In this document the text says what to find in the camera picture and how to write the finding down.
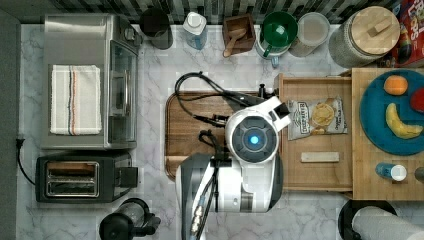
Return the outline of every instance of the banana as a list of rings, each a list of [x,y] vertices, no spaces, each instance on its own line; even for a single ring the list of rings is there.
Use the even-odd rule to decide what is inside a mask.
[[[390,130],[400,138],[410,139],[418,137],[423,131],[423,127],[419,125],[407,125],[403,123],[396,110],[396,104],[390,103],[386,109],[386,122]]]

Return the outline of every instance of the toaster slot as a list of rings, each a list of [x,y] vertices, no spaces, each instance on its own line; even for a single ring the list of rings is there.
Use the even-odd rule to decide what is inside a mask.
[[[97,162],[48,162],[46,194],[49,197],[97,197]]]

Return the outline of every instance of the orange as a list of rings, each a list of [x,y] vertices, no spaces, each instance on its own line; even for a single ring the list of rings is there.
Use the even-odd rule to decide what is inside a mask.
[[[408,81],[398,75],[392,75],[384,82],[384,90],[391,95],[402,95],[408,89]]]

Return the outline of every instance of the red apple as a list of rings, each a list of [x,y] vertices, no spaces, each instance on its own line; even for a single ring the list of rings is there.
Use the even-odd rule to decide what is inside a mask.
[[[424,88],[416,90],[411,97],[409,102],[411,108],[417,112],[424,113]]]

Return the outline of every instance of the toaster oven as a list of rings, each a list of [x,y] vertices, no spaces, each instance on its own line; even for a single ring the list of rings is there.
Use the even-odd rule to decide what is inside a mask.
[[[113,14],[45,17],[44,149],[136,147],[142,37]]]
[[[65,152],[37,159],[37,202],[112,202],[137,185],[138,168],[121,150]]]

